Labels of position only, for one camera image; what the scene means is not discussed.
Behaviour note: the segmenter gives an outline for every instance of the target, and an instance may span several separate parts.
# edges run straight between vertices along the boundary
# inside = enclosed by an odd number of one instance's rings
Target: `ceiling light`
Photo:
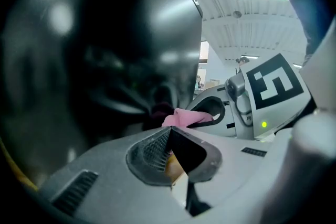
[[[242,55],[242,57],[246,57],[248,59],[258,59],[259,56],[250,56],[250,55]]]

